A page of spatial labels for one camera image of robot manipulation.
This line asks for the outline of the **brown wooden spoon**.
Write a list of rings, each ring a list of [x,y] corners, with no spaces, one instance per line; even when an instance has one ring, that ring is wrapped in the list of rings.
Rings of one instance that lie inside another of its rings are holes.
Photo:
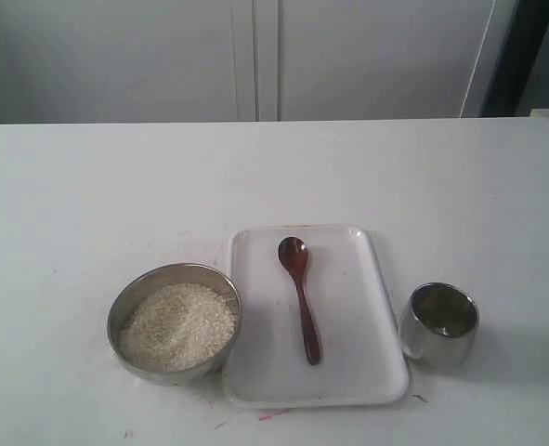
[[[317,365],[320,363],[320,342],[304,290],[308,262],[307,246],[296,237],[286,237],[279,244],[278,257],[296,289],[307,362],[310,365]]]

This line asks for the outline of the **steel bowl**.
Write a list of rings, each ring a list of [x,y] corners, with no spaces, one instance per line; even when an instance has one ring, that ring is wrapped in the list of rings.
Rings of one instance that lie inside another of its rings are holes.
[[[120,332],[124,329],[136,306],[146,297],[167,285],[180,283],[197,283],[210,288],[225,298],[227,305],[236,315],[232,338],[214,357],[189,369],[164,373],[140,369],[123,356],[119,348]],[[239,337],[241,321],[242,302],[240,295],[226,274],[202,264],[178,263],[165,265],[144,273],[130,282],[118,294],[108,314],[107,336],[116,358],[128,372],[156,385],[177,386],[209,374],[225,362]]]

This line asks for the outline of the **white rice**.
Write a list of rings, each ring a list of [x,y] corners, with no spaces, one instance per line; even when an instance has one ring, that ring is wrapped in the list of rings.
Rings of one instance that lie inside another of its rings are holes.
[[[119,348],[140,369],[182,371],[214,357],[232,338],[235,322],[225,298],[210,288],[167,285],[136,306]]]

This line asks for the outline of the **small metal cup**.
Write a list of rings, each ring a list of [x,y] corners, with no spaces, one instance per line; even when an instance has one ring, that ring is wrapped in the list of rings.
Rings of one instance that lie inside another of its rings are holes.
[[[399,319],[404,355],[440,370],[460,366],[474,344],[480,313],[475,301],[445,282],[428,282],[411,294]]]

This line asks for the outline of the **white rectangular plastic tray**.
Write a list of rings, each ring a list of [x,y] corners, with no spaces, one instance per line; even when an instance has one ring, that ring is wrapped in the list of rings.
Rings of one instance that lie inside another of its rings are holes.
[[[321,360],[307,362],[294,283],[280,241],[306,243],[306,298]],[[409,373],[373,244],[347,224],[242,230],[228,274],[242,302],[238,340],[223,367],[225,395],[245,409],[379,405],[399,400]]]

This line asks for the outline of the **white cabinet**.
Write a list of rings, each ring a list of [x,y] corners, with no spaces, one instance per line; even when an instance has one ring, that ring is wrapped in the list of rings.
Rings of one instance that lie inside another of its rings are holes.
[[[0,1],[0,124],[480,115],[513,1]]]

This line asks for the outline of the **dark vertical post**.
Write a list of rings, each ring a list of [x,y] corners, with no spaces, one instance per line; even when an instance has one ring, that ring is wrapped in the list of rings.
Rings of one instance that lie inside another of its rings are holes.
[[[549,0],[516,2],[480,116],[514,116],[549,25]]]

